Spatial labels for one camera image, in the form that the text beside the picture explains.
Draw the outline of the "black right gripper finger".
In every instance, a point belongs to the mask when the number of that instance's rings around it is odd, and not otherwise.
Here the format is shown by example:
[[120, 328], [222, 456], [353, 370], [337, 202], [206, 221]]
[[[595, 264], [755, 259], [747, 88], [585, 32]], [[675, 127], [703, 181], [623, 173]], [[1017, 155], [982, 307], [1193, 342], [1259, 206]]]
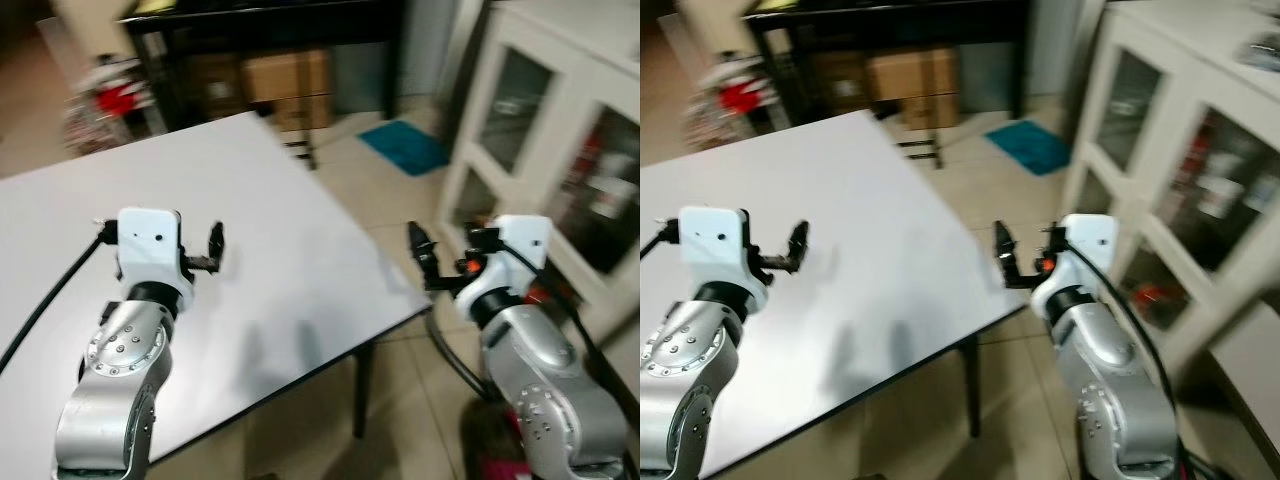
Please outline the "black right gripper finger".
[[1021, 288], [1021, 273], [1018, 265], [1018, 243], [1012, 233], [1001, 220], [993, 221], [993, 253], [1000, 266], [1004, 285], [1006, 288]]
[[436, 243], [416, 221], [406, 223], [406, 234], [410, 255], [422, 278], [422, 288], [425, 291], [435, 291], [440, 278], [438, 257], [435, 255]]

